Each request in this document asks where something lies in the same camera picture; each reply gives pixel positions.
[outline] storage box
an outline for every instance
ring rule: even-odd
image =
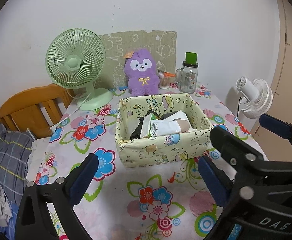
[[[197,131],[130,140],[129,121],[153,110],[159,116],[182,110]],[[202,156],[213,125],[189,94],[165,94],[123,98],[119,101],[116,147],[126,167],[141,167]]]

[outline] glass jar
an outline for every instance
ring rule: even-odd
[[[198,63],[186,64],[183,62],[183,67],[176,70],[176,82],[178,88],[183,93],[195,93],[198,75]]]

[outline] wooden chair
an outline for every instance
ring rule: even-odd
[[[51,121],[56,124],[62,117],[57,98],[62,99],[65,108],[72,101],[67,90],[56,84],[24,90],[9,98],[0,107],[0,123],[12,131],[24,132],[28,128],[37,138],[50,137],[52,134],[50,125],[39,104],[45,107]]]

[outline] blue gripper pad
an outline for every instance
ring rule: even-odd
[[[74,168],[67,176],[69,184],[66,184],[66,193],[71,206],[77,205],[83,198],[88,186],[94,178],[98,169],[97,155],[90,153],[82,164]]]
[[[217,169],[208,156],[199,158],[198,171],[216,204],[225,207],[232,190],[232,182],[224,171]]]
[[[259,124],[281,138],[288,139],[291,137],[290,125],[268,114],[262,114],[259,117]]]

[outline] green desk fan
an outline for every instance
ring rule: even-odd
[[[104,62],[101,39],[85,29],[71,29],[57,36],[47,50],[45,61],[54,83],[67,89],[86,87],[86,94],[77,103],[83,111],[100,108],[113,98],[108,89],[94,89]]]

